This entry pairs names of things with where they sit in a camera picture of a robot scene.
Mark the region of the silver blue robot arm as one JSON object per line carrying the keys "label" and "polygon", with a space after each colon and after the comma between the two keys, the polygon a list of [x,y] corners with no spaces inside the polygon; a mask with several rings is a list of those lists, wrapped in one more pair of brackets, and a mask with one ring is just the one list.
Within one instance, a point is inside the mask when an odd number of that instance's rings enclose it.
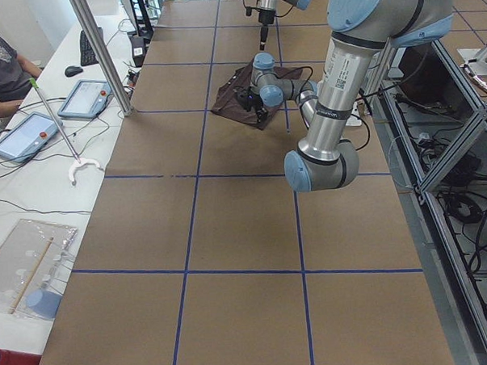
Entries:
{"label": "silver blue robot arm", "polygon": [[320,83],[278,78],[274,58],[252,61],[250,90],[263,106],[293,100],[307,135],[284,158],[284,173],[297,192],[345,187],[359,171],[354,145],[342,138],[373,56],[387,43],[416,46],[451,29],[452,0],[329,0],[330,45]]}
{"label": "silver blue robot arm", "polygon": [[[268,28],[275,21],[275,12],[279,0],[257,0],[256,11],[258,12],[258,21],[261,24],[259,50],[263,51],[266,47]],[[282,0],[288,2],[291,6],[299,10],[306,10],[312,0]]]}

